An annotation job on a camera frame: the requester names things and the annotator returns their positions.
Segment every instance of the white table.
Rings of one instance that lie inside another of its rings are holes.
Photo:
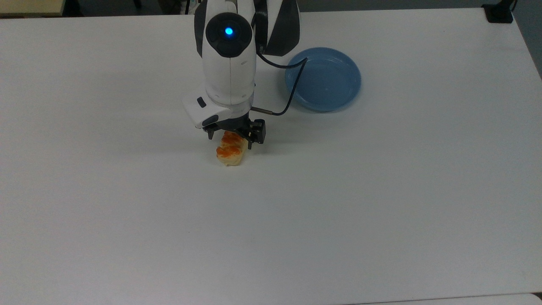
[[[515,23],[302,14],[300,44],[274,60],[339,49],[362,91],[342,112],[263,117],[265,144],[231,168],[179,101],[203,77],[191,24],[0,20],[0,302],[542,290],[542,81]],[[256,83],[255,106],[282,109],[283,71],[259,62]]]

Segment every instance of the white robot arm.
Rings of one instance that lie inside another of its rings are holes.
[[[196,128],[211,139],[216,130],[263,143],[265,122],[251,121],[256,51],[282,56],[299,42],[295,0],[204,0],[194,30],[204,82],[182,100]]]

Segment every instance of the plastic plate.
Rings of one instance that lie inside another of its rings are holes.
[[[362,86],[358,66],[346,54],[330,48],[311,48],[294,56],[293,65],[308,58],[294,98],[316,111],[335,111],[348,106]],[[286,70],[286,86],[291,91],[300,67]]]

